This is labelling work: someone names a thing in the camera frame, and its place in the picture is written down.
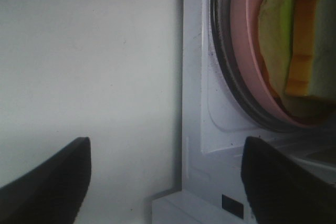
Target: cheese slice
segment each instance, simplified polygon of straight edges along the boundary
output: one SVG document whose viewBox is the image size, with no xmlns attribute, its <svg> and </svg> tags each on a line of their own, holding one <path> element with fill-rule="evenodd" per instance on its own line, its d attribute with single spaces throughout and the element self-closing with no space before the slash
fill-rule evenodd
<svg viewBox="0 0 336 224">
<path fill-rule="evenodd" d="M 310 118 L 324 112 L 326 105 L 285 94 L 292 55 L 294 4 L 295 0 L 263 0 L 258 17 L 259 45 L 269 84 L 286 111 L 292 116 Z"/>
<path fill-rule="evenodd" d="M 336 102 L 336 0 L 296 0 L 286 94 Z"/>
</svg>

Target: black object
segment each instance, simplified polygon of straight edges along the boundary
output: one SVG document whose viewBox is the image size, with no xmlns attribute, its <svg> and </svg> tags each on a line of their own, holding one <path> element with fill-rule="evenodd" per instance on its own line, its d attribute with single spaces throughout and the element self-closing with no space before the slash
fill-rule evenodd
<svg viewBox="0 0 336 224">
<path fill-rule="evenodd" d="M 231 93 L 243 110 L 261 127 L 276 132 L 292 132 L 289 125 L 268 113 L 253 97 L 239 72 L 230 28 L 231 0 L 210 0 L 210 19 L 218 63 Z"/>
<path fill-rule="evenodd" d="M 240 219 L 244 218 L 244 205 L 226 195 L 222 195 L 222 208 Z"/>
<path fill-rule="evenodd" d="M 336 189 L 263 140 L 247 138 L 241 171 L 259 224 L 336 223 Z"/>
<path fill-rule="evenodd" d="M 89 138 L 0 189 L 0 224 L 72 224 L 91 178 Z"/>
</svg>

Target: pink plate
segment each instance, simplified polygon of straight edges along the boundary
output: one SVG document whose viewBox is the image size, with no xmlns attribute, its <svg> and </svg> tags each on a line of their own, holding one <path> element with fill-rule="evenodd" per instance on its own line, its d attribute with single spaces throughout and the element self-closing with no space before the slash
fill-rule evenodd
<svg viewBox="0 0 336 224">
<path fill-rule="evenodd" d="M 278 119 L 309 127 L 290 117 L 270 94 L 261 75 L 262 56 L 258 42 L 258 14 L 263 0 L 231 0 L 231 36 L 239 71 L 259 104 Z"/>
</svg>

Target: white wall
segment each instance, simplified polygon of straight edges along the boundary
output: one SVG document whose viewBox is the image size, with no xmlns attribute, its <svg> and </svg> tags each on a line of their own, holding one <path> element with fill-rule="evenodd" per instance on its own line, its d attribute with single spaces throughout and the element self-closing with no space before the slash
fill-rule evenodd
<svg viewBox="0 0 336 224">
<path fill-rule="evenodd" d="M 76 223 L 149 223 L 180 187 L 181 64 L 182 0 L 0 0 L 0 186 L 89 136 Z"/>
</svg>

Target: black rubber part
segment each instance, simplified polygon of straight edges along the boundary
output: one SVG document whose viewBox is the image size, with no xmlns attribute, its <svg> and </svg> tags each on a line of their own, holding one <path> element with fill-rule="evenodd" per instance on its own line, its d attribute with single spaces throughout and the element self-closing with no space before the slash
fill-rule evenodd
<svg viewBox="0 0 336 224">
<path fill-rule="evenodd" d="M 72 224 L 90 178 L 90 140 L 77 138 L 0 189 L 0 224 Z"/>
<path fill-rule="evenodd" d="M 247 199 L 259 224 L 336 223 L 336 188 L 265 141 L 247 138 L 241 171 Z"/>
</svg>

